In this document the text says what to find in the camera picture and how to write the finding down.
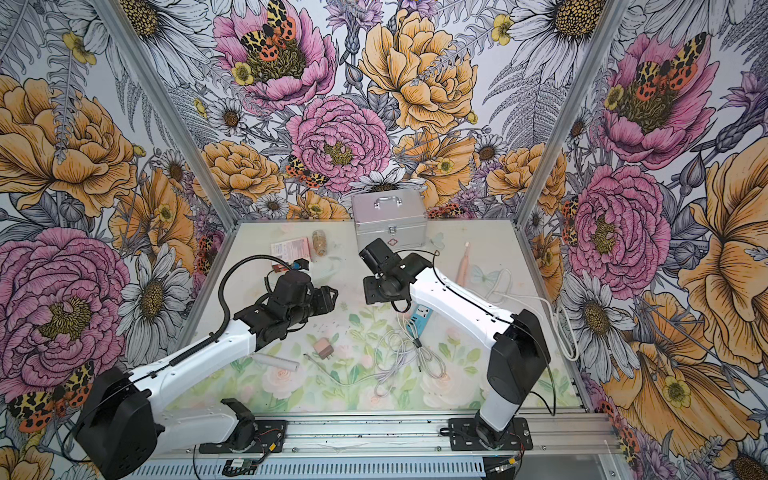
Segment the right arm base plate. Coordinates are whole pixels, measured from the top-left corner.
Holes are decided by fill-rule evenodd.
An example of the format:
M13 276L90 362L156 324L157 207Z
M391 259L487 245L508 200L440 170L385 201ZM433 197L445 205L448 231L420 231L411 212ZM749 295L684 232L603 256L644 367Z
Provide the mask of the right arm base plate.
M439 435L449 439L452 451L529 451L533 449L526 419L513 417L507 427L496 431L479 417L451 418Z

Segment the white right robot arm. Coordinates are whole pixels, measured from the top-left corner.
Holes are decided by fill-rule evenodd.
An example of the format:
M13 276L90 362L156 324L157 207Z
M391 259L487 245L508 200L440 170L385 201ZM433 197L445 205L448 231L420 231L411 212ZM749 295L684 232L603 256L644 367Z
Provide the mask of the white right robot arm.
M451 281L428 259L406 256L376 239L359 252L371 274L363 279L368 305L406 302L430 308L474 336L489 352L486 379L490 393L464 437L482 449L500 450L511 438L509 427L551 355L535 313L518 313L491 304Z

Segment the pink electric toothbrush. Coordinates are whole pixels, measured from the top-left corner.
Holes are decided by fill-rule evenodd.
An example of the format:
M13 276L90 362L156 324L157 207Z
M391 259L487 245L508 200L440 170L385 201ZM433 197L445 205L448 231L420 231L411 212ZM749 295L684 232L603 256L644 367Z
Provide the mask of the pink electric toothbrush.
M456 283L464 287L467 284L468 275L469 275L469 268L470 268L470 253L471 253L471 243L466 242L464 246L464 252L463 256L460 260L459 267L456 274Z

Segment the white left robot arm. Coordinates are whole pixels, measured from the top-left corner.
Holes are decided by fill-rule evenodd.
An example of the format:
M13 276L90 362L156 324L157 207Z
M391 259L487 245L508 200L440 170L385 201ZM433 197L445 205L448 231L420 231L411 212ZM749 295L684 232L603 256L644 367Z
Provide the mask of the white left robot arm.
M337 289L315 286L307 269L305 259L287 265L274 286L238 312L230 310L221 283L224 319L217 330L130 372L112 367L96 377L72 435L104 478L124 478L168 450L219 444L245 451L258 442L254 415L236 399L176 417L166 409L210 374L332 312Z

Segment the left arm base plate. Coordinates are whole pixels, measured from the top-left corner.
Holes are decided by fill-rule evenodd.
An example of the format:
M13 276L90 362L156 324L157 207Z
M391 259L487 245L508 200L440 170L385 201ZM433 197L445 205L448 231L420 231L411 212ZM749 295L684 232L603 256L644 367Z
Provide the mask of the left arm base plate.
M264 454L283 449L286 438L285 420L243 420L223 442L199 446L202 454Z

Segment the teal power strip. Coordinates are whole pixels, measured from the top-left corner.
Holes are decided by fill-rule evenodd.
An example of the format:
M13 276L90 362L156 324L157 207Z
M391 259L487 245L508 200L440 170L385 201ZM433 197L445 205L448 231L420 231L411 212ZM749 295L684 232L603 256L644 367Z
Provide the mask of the teal power strip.
M406 321L406 332L412 338L420 338L432 314L433 310L431 308L425 305L417 304L413 308L409 319Z

